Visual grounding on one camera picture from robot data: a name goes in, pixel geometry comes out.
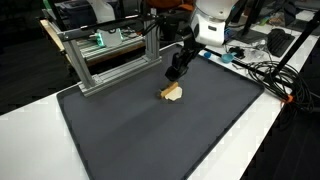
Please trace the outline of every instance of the black cable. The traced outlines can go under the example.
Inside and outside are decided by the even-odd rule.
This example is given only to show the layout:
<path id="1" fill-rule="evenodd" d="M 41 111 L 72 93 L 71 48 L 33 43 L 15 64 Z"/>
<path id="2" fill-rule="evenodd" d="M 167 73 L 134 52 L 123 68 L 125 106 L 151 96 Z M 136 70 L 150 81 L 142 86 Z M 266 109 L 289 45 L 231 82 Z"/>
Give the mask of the black cable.
<path id="1" fill-rule="evenodd" d="M 272 72 L 276 70 L 278 64 L 279 62 L 273 61 L 251 63 L 248 65 L 254 70 L 248 71 L 248 73 L 253 80 L 263 84 L 284 104 L 292 106 L 293 109 L 311 113 L 314 108 L 312 93 L 300 77 L 299 72 L 292 66 L 286 65 L 280 72 L 275 72 L 276 76 L 272 76 Z M 258 75 L 257 70 L 264 70 L 266 75 L 264 77 Z M 276 78 L 280 79 L 281 83 L 277 83 Z M 290 84 L 291 94 L 286 92 L 285 83 Z"/>

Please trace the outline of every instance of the wooden block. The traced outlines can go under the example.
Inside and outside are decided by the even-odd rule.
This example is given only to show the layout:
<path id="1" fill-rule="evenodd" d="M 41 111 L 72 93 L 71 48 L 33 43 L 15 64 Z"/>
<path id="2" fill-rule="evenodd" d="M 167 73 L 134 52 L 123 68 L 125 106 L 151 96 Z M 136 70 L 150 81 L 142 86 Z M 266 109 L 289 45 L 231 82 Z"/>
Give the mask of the wooden block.
<path id="1" fill-rule="evenodd" d="M 178 86 L 179 86 L 178 82 L 170 83 L 165 90 L 161 91 L 160 98 L 161 99 L 164 98 L 167 94 L 169 94 L 172 90 L 174 90 Z"/>

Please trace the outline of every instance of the monitor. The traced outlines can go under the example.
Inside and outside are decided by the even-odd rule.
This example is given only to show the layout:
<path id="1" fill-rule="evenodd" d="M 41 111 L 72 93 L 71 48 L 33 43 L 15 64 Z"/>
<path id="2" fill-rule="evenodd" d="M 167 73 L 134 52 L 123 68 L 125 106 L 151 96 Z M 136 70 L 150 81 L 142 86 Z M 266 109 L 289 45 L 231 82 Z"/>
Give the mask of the monitor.
<path id="1" fill-rule="evenodd" d="M 248 0 L 247 5 L 248 4 L 251 4 L 251 10 L 246 24 L 244 28 L 237 33 L 235 39 L 246 44 L 251 44 L 267 36 L 264 33 L 250 29 L 251 25 L 256 24 L 267 15 L 271 15 L 280 10 L 281 8 L 279 7 L 281 6 L 278 5 L 280 4 L 279 0 Z"/>

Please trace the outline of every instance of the green light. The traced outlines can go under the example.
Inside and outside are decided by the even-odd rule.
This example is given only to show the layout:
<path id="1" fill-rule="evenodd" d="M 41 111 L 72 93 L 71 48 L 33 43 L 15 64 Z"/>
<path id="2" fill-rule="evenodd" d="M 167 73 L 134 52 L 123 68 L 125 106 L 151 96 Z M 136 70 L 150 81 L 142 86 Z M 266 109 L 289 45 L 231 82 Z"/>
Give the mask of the green light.
<path id="1" fill-rule="evenodd" d="M 98 33 L 98 36 L 97 36 L 97 43 L 100 47 L 105 47 L 104 43 L 103 43 L 103 39 L 102 39 L 102 36 L 101 36 L 101 33 Z"/>

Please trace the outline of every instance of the aluminum frame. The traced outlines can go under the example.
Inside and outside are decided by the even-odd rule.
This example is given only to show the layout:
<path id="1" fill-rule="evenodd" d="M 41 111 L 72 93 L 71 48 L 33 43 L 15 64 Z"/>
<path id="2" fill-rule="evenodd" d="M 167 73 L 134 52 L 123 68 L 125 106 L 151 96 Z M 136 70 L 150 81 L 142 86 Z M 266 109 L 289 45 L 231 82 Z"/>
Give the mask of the aluminum frame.
<path id="1" fill-rule="evenodd" d="M 151 11 L 151 15 L 153 17 L 156 16 L 155 9 Z M 153 22 L 154 20 L 146 21 L 144 25 L 147 27 Z M 157 41 L 159 32 L 154 28 L 145 36 L 146 55 L 117 68 L 92 76 L 75 40 L 75 37 L 88 36 L 88 33 L 91 32 L 92 34 L 92 31 L 79 31 L 78 29 L 78 31 L 72 31 L 72 33 L 74 32 L 76 34 L 72 37 L 70 37 L 70 31 L 59 32 L 58 37 L 62 41 L 65 51 L 70 57 L 71 64 L 81 80 L 81 82 L 78 83 L 78 86 L 86 97 L 161 63 L 162 58 L 159 55 L 160 43 Z"/>

